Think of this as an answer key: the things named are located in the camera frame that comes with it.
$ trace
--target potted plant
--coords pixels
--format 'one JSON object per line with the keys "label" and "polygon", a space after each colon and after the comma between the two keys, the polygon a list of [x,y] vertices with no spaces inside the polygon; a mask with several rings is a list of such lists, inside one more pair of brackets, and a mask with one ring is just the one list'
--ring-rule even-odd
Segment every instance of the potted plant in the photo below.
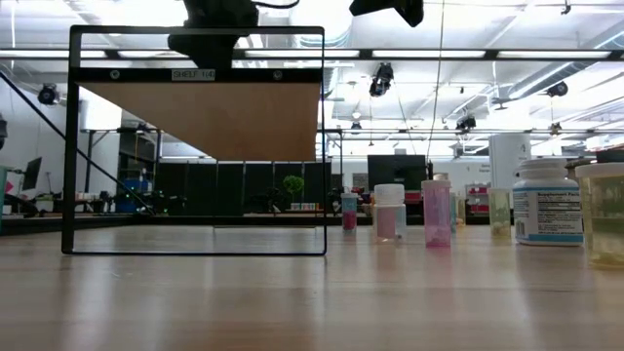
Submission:
{"label": "potted plant", "polygon": [[284,188],[291,194],[291,202],[294,202],[294,194],[300,194],[303,190],[303,178],[296,175],[288,175],[284,178]]}

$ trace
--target white plastic bottle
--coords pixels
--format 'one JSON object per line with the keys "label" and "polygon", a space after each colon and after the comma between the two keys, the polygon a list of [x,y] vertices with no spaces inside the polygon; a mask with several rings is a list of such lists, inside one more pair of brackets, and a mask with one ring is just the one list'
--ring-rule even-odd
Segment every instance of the white plastic bottle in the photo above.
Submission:
{"label": "white plastic bottle", "polygon": [[521,163],[514,185],[516,240],[539,246],[581,246],[583,222],[578,183],[566,179],[566,160]]}

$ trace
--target wooden table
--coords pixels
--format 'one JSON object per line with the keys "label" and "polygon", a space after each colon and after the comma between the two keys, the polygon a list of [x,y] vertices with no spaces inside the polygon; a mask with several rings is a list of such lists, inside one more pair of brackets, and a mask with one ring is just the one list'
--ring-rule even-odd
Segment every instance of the wooden table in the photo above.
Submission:
{"label": "wooden table", "polygon": [[[91,249],[197,250],[214,245],[212,233],[135,226],[76,240]],[[624,272],[588,268],[582,248],[523,247],[488,233],[463,228],[451,250],[427,250],[421,228],[394,246],[375,244],[367,228],[345,237],[336,227],[325,258],[62,256],[57,233],[0,238],[0,345],[624,349]],[[317,234],[295,229],[221,234],[217,243],[240,248],[317,245]]]}

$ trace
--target pink liquid bottle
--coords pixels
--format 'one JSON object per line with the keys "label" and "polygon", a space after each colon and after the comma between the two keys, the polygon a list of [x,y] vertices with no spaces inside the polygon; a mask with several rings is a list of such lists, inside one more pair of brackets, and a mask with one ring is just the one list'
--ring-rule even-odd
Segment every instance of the pink liquid bottle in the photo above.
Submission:
{"label": "pink liquid bottle", "polygon": [[425,242],[427,248],[450,247],[450,181],[425,180],[422,182],[425,202]]}
{"label": "pink liquid bottle", "polygon": [[358,194],[344,193],[342,198],[342,232],[355,234],[358,226]]}

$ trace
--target diagonal black rod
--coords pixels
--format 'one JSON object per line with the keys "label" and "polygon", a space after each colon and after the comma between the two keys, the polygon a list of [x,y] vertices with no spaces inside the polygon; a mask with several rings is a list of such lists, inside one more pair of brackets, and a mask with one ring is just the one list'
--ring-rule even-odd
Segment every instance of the diagonal black rod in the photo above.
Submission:
{"label": "diagonal black rod", "polygon": [[[15,85],[15,83],[13,83],[13,81],[11,81],[11,79],[9,79],[9,77],[7,77],[7,75],[0,71],[0,78],[2,78],[3,81],[5,81],[9,87],[11,87],[11,89],[16,92],[16,94],[18,94],[18,96],[24,101],[26,102],[26,104],[33,110],[35,111],[35,113],[37,115],[39,115],[39,117],[41,117],[42,120],[44,120],[44,122],[46,122],[46,124],[52,128],[53,131],[55,131],[55,133],[57,133],[60,137],[62,137],[63,140],[65,140],[65,134],[63,132],[60,131],[60,129],[55,126],[54,123],[52,123],[52,121],[50,121],[50,119],[43,113],[41,112],[41,110],[34,104],[32,103],[32,101],[30,100],[30,98],[28,98],[21,90],[20,88],[18,88],[18,86]],[[80,149],[76,149],[76,151],[78,152],[78,154],[80,156],[82,156],[91,166],[95,167],[96,170],[102,172],[105,176],[107,176],[108,178],[110,178],[112,181],[114,181],[115,183],[117,183],[117,185],[121,186],[127,193],[129,193],[132,197],[134,197],[137,201],[139,201],[152,215],[154,215],[154,211],[147,206],[147,204],[145,204],[145,202],[138,196],[135,194],[134,191],[132,191],[128,186],[126,186],[126,184],[124,184],[123,182],[121,182],[119,179],[117,179],[116,177],[112,176],[109,172],[105,171],[104,168],[100,167],[97,163],[95,163],[92,159],[90,159],[89,157],[87,157],[87,155],[85,155],[84,152],[82,152]]]}

